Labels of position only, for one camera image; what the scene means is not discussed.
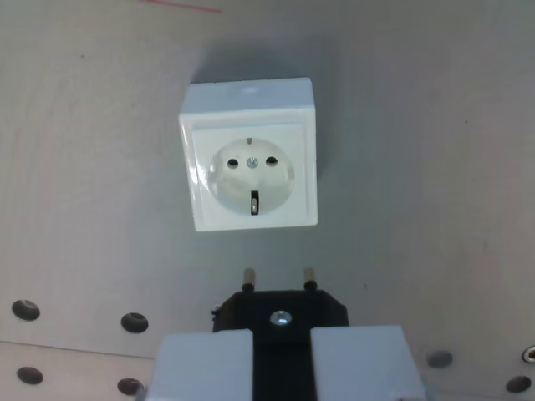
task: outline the power socket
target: power socket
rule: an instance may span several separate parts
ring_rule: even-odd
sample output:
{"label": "power socket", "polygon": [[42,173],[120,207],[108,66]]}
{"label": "power socket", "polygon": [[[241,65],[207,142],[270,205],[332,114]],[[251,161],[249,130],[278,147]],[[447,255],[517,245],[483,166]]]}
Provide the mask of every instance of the power socket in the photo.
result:
{"label": "power socket", "polygon": [[179,123],[198,231],[318,223],[310,79],[192,84]]}

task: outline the red line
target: red line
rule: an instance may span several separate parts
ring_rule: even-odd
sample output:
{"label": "red line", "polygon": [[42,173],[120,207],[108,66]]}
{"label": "red line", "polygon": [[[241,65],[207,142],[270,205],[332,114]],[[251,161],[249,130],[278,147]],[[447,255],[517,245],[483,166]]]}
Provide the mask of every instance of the red line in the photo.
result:
{"label": "red line", "polygon": [[145,3],[161,4],[162,6],[172,6],[172,7],[187,8],[189,10],[204,11],[206,13],[218,13],[218,14],[222,14],[223,13],[222,10],[219,10],[217,8],[209,8],[209,7],[203,7],[203,6],[192,6],[190,4],[174,3],[174,2],[168,2],[166,0],[141,0],[141,1],[143,1]]}

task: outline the metal prong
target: metal prong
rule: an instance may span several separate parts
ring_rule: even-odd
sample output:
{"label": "metal prong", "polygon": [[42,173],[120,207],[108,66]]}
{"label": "metal prong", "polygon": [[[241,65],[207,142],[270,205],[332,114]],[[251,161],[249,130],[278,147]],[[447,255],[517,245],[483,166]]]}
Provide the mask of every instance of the metal prong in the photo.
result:
{"label": "metal prong", "polygon": [[316,282],[316,273],[312,267],[304,269],[304,289],[317,290],[318,283]]}
{"label": "metal prong", "polygon": [[258,214],[258,203],[260,202],[260,197],[258,196],[257,190],[251,191],[251,216],[256,216]]}
{"label": "metal prong", "polygon": [[254,286],[257,281],[257,273],[254,271],[253,268],[248,267],[243,272],[243,285],[242,285],[242,291],[244,292],[253,292]]}

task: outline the hole in pegboard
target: hole in pegboard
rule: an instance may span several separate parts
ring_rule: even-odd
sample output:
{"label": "hole in pegboard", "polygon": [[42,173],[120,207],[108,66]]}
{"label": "hole in pegboard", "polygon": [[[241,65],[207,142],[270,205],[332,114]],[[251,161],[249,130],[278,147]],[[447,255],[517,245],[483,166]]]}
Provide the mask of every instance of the hole in pegboard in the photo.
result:
{"label": "hole in pegboard", "polygon": [[17,377],[26,384],[39,384],[43,381],[43,374],[36,368],[26,366],[17,371]]}
{"label": "hole in pegboard", "polygon": [[37,319],[41,315],[38,306],[27,299],[19,299],[18,301],[15,301],[11,306],[11,310],[16,317],[28,322]]}
{"label": "hole in pegboard", "polygon": [[140,333],[149,328],[149,321],[141,313],[126,313],[120,319],[120,325],[127,332]]}
{"label": "hole in pegboard", "polygon": [[527,363],[535,363],[535,345],[528,347],[522,353],[522,359]]}
{"label": "hole in pegboard", "polygon": [[453,355],[448,351],[434,351],[427,354],[427,365],[433,369],[447,368],[453,362]]}
{"label": "hole in pegboard", "polygon": [[143,384],[135,378],[122,378],[117,383],[117,389],[124,395],[136,395],[144,389]]}
{"label": "hole in pegboard", "polygon": [[523,393],[530,387],[532,380],[528,376],[516,376],[507,382],[505,389],[509,393]]}

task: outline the gray wall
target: gray wall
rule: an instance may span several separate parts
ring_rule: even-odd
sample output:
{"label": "gray wall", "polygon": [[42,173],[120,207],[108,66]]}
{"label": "gray wall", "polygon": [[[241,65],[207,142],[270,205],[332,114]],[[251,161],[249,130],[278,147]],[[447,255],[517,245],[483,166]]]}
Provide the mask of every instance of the gray wall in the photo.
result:
{"label": "gray wall", "polygon": [[[243,268],[279,289],[312,266],[353,324],[402,324],[437,387],[503,395],[535,343],[535,3],[206,5],[224,13],[0,1],[0,340],[152,356],[208,330]],[[187,85],[295,76],[317,102],[318,226],[195,232]],[[124,332],[127,312],[150,329]],[[425,370],[434,348],[449,376]]]}

